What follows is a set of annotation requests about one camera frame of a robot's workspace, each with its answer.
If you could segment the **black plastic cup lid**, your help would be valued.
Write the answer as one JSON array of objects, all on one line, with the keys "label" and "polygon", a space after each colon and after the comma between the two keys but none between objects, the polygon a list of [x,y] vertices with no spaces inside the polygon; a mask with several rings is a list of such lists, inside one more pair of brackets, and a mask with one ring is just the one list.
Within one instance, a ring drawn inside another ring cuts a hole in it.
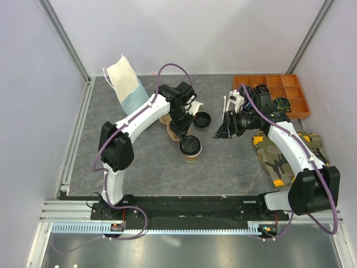
[{"label": "black plastic cup lid", "polygon": [[180,142],[179,147],[183,154],[192,156],[200,152],[201,142],[196,136],[188,135]]}]

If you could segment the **brown paper coffee cup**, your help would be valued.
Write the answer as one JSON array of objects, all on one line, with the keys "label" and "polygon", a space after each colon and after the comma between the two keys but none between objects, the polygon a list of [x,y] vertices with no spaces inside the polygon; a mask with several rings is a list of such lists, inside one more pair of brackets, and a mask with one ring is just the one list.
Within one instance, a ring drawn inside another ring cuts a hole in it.
[{"label": "brown paper coffee cup", "polygon": [[196,153],[196,154],[184,154],[185,159],[189,162],[193,162],[196,161],[197,158],[199,157],[200,152]]}]

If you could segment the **white and blue paper bag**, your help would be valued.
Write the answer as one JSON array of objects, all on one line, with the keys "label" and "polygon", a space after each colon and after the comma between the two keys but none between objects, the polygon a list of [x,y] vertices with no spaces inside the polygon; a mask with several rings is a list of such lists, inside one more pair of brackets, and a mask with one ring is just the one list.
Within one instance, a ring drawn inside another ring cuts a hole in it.
[{"label": "white and blue paper bag", "polygon": [[127,116],[149,100],[144,86],[124,55],[115,64],[103,68],[103,74]]}]

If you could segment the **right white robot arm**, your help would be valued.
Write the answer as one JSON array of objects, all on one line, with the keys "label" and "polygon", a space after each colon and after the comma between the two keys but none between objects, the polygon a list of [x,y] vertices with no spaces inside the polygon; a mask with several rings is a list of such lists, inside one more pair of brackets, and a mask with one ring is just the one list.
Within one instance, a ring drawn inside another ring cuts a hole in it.
[{"label": "right white robot arm", "polygon": [[301,216],[337,206],[340,172],[327,166],[303,142],[284,111],[274,107],[268,93],[253,96],[253,110],[242,110],[244,97],[230,92],[226,99],[222,124],[214,138],[241,136],[246,130],[261,130],[280,149],[290,165],[295,180],[287,192],[263,194],[264,201],[255,206],[256,215],[270,219],[276,210],[291,210]]}]

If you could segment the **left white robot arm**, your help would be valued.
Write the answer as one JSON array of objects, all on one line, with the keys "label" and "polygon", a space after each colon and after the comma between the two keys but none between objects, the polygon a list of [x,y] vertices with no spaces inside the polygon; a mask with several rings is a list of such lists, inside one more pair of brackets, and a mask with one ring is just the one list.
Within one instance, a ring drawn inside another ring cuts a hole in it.
[{"label": "left white robot arm", "polygon": [[102,196],[106,201],[103,213],[109,219],[122,215],[123,179],[125,170],[134,159],[133,143],[152,123],[165,115],[170,115],[169,129],[178,137],[181,152],[195,158],[202,149],[195,136],[188,135],[197,109],[194,107],[196,93],[187,82],[173,88],[167,84],[158,87],[155,94],[125,119],[102,126],[97,160],[103,163],[104,184]]}]

